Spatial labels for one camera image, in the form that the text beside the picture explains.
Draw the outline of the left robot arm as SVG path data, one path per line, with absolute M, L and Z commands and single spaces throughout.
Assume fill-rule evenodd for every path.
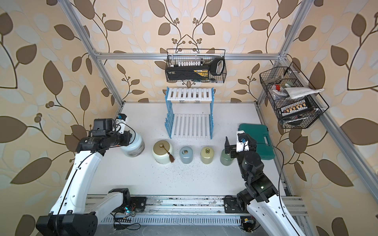
M 86 197 L 99 163 L 110 148 L 126 147 L 132 134 L 126 131 L 127 116 L 96 119 L 87 137 L 82 138 L 67 182 L 48 215 L 40 216 L 36 229 L 44 236 L 93 236 L 101 220 L 113 210 L 132 204 L 127 188 L 116 188 L 85 213 Z

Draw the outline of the blue cylindrical tea canister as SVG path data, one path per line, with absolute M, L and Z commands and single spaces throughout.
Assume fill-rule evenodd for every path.
M 180 159 L 184 164 L 190 164 L 193 161 L 194 153 L 191 147 L 182 147 L 179 154 Z

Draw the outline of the light blue round jar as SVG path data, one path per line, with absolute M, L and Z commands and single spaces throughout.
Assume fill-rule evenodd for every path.
M 137 157 L 143 153 L 145 143 L 139 133 L 132 136 L 132 142 L 128 146 L 121 146 L 121 151 L 127 157 Z

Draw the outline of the blue white two-tier shelf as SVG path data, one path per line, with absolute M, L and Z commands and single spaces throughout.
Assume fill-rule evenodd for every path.
M 167 115 L 164 126 L 169 138 L 214 136 L 213 88 L 166 88 Z

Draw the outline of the cream jar with tassel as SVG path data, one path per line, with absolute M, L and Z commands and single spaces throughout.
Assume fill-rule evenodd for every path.
M 167 140 L 159 140 L 153 146 L 152 155 L 159 164 L 173 163 L 173 145 Z

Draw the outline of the green cylindrical tea canister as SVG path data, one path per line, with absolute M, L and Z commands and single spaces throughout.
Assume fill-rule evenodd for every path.
M 224 166 L 230 166 L 233 162 L 233 158 L 231 158 L 230 154 L 227 154 L 225 152 L 225 149 L 222 150 L 221 155 L 220 155 L 220 162 Z

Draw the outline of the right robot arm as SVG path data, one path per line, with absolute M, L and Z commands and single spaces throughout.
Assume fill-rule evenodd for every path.
M 280 195 L 280 190 L 263 172 L 264 163 L 257 153 L 257 142 L 248 134 L 237 133 L 237 143 L 231 145 L 225 139 L 225 153 L 237 159 L 245 189 L 236 200 L 242 211 L 253 216 L 270 236 L 303 236 Z

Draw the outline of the yellow-green cylindrical tea canister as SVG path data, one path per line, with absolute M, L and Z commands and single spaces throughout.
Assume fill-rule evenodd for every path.
M 215 152 L 211 147 L 204 147 L 201 150 L 200 155 L 203 164 L 210 164 L 213 161 Z

